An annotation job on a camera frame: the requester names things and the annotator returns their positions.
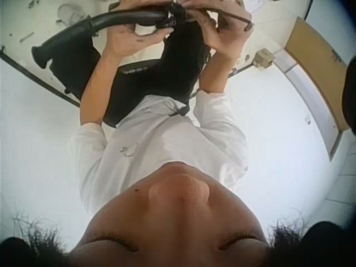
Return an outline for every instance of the black hose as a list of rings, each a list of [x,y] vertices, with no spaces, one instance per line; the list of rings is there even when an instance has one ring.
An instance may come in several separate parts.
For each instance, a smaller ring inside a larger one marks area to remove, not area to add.
[[[155,26],[167,17],[163,9],[123,10],[88,17],[75,25],[64,29],[39,47],[32,47],[34,61],[45,69],[49,60],[61,51],[70,48],[78,40],[89,38],[101,29],[121,24],[137,23],[143,26]]]
[[[163,9],[113,11],[93,17],[92,25],[96,32],[107,27],[121,24],[155,26],[159,22],[162,22],[166,16],[167,12]]]

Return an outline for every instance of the hair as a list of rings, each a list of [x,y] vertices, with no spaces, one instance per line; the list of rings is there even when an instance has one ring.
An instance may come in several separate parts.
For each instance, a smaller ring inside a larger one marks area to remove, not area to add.
[[[337,226],[327,226],[327,232],[322,233],[328,236],[331,228]],[[319,263],[326,262],[323,266],[329,266],[332,262],[326,261],[330,251],[320,255],[320,248],[323,244],[313,244],[308,242],[307,246],[300,249],[302,238],[301,230],[294,230],[292,227],[280,226],[273,228],[273,234],[270,241],[270,251],[264,267],[278,266],[321,266]],[[57,238],[57,230],[41,230],[36,224],[30,224],[25,231],[21,230],[22,239],[8,238],[0,243],[0,266],[36,266],[36,267],[67,267],[71,266],[61,242]],[[317,259],[311,259],[310,255],[318,255]]]

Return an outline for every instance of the white floor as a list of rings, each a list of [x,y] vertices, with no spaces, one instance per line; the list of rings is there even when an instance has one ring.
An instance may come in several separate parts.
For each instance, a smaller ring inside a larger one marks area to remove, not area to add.
[[[291,34],[297,16],[304,17],[309,1],[282,0],[271,2],[271,0],[268,0],[265,5],[254,12],[255,30],[245,46],[237,68],[241,69],[250,64],[256,51],[262,48],[267,48],[272,53],[283,48]],[[64,86],[52,76],[48,69],[42,70],[34,63],[31,48],[41,45],[65,28],[63,24],[56,23],[57,10],[60,5],[68,3],[68,0],[41,0],[39,5],[35,4],[31,9],[28,9],[29,2],[26,0],[1,1],[1,43],[5,46],[4,52],[40,79],[60,92],[64,92]],[[79,4],[87,14],[95,16],[106,12],[108,5],[115,1],[74,0],[69,2]],[[22,43],[19,42],[20,39],[31,32],[34,32],[34,34],[29,39]],[[102,51],[105,41],[105,31],[101,31],[100,35],[94,38],[95,46],[99,51]],[[127,58],[122,64],[159,58],[162,49],[163,44],[155,45],[141,51],[134,57]]]

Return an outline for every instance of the black cable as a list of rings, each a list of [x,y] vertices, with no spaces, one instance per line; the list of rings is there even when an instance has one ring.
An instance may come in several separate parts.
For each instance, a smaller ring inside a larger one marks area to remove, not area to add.
[[[246,28],[244,29],[245,32],[248,32],[249,30],[251,30],[254,26],[253,22],[250,21],[249,19],[247,18],[242,18],[240,16],[237,16],[235,14],[231,14],[229,12],[226,12],[226,11],[223,11],[223,10],[220,10],[220,9],[216,9],[216,8],[200,8],[200,10],[204,10],[204,11],[210,11],[210,12],[216,12],[217,14],[219,15],[223,15],[223,16],[227,16],[227,17],[230,17],[230,18],[235,18],[235,19],[238,19],[242,22],[246,22],[247,23],[247,26]]]

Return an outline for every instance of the white wall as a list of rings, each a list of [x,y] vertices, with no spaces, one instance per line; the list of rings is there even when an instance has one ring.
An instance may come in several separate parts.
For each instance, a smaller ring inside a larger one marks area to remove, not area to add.
[[[13,217],[56,226],[69,248],[89,222],[68,159],[79,109],[1,63],[1,233]]]
[[[28,215],[57,225],[70,249],[89,221],[67,154],[78,109],[3,62],[1,72],[1,238],[13,234],[11,217]],[[275,66],[244,71],[228,92],[250,144],[249,174],[236,193],[266,233],[283,218],[308,217],[338,176],[348,137],[329,162],[316,124],[304,121],[308,108]]]
[[[356,140],[327,198],[308,222],[312,226],[320,221],[332,221],[345,227],[356,211]]]
[[[306,21],[323,36],[348,64],[356,56],[356,31],[337,0],[314,0]]]
[[[309,109],[274,65],[249,68],[230,79],[227,90],[250,148],[249,173],[237,194],[266,232],[284,219],[307,220],[338,177],[352,135],[343,135],[330,162]]]

